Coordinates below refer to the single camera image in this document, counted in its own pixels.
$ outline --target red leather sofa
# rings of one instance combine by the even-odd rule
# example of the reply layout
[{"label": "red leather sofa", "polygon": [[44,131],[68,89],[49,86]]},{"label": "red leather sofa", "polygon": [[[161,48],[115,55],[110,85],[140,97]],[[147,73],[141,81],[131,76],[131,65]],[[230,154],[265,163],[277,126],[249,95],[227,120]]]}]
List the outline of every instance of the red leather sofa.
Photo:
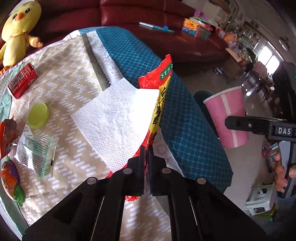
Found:
[{"label": "red leather sofa", "polygon": [[[30,32],[44,46],[87,27],[119,26],[131,31],[160,58],[170,53],[174,63],[208,62],[228,57],[227,43],[216,33],[207,41],[182,32],[184,18],[195,9],[177,0],[37,0],[41,17]],[[168,26],[174,33],[140,26],[139,22]],[[36,51],[28,47],[27,55]]]}]

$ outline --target toy box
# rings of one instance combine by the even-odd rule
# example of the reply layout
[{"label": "toy box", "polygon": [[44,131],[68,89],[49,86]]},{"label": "toy box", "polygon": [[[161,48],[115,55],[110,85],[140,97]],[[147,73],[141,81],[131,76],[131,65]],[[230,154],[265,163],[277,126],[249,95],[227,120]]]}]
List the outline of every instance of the toy box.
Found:
[{"label": "toy box", "polygon": [[185,19],[183,23],[182,31],[189,33],[197,38],[207,40],[210,35],[210,32],[202,28],[202,25],[196,21]]}]

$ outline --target finger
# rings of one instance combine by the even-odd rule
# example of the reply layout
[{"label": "finger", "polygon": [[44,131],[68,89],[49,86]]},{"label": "finger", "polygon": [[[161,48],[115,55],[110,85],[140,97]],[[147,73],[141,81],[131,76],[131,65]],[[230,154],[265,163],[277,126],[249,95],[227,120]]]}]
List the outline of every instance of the finger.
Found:
[{"label": "finger", "polygon": [[296,165],[290,167],[289,176],[291,178],[296,178]]},{"label": "finger", "polygon": [[281,160],[281,155],[280,155],[279,152],[276,153],[276,155],[274,156],[274,159],[275,159],[276,161]]},{"label": "finger", "polygon": [[286,187],[288,185],[288,180],[286,178],[280,178],[278,175],[276,175],[274,177],[274,183],[281,187]]},{"label": "finger", "polygon": [[286,175],[286,171],[284,167],[281,165],[281,162],[276,162],[276,174],[279,175],[280,178],[284,178]]},{"label": "finger", "polygon": [[285,189],[281,185],[275,184],[274,188],[275,188],[275,190],[277,190],[279,192],[282,192],[282,193],[285,192]]}]

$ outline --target plastic stool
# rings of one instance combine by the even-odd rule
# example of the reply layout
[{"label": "plastic stool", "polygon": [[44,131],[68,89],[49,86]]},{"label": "plastic stool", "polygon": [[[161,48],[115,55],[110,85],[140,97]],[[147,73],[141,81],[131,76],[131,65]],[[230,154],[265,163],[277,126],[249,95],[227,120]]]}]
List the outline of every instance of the plastic stool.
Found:
[{"label": "plastic stool", "polygon": [[276,190],[273,185],[262,185],[253,188],[250,200],[246,202],[245,209],[251,216],[264,213],[272,209],[276,199]]}]

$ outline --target pink paper cup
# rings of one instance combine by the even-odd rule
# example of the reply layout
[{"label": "pink paper cup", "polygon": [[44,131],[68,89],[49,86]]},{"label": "pink paper cup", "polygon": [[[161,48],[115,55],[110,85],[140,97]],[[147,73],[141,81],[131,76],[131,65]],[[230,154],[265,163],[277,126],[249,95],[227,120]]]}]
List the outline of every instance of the pink paper cup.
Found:
[{"label": "pink paper cup", "polygon": [[225,119],[229,115],[246,116],[241,87],[234,87],[205,99],[206,105],[223,148],[235,148],[246,144],[249,134],[246,131],[229,130]]}]

